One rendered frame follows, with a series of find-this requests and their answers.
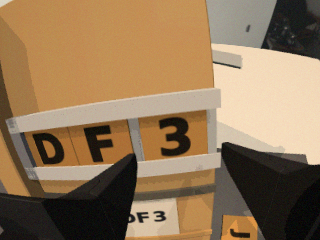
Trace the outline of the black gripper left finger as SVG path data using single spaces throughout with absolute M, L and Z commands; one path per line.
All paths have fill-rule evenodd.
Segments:
M 128 153 L 59 199 L 0 193 L 0 227 L 51 240 L 125 240 L 136 176 Z

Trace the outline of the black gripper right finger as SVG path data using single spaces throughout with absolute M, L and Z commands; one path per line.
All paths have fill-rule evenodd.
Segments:
M 320 223 L 320 164 L 231 143 L 221 143 L 221 156 L 264 240 L 311 239 Z

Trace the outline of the cream paper ticket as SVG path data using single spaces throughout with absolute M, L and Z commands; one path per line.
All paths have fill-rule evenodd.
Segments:
M 176 197 L 132 201 L 125 237 L 177 235 L 180 227 L 176 203 Z

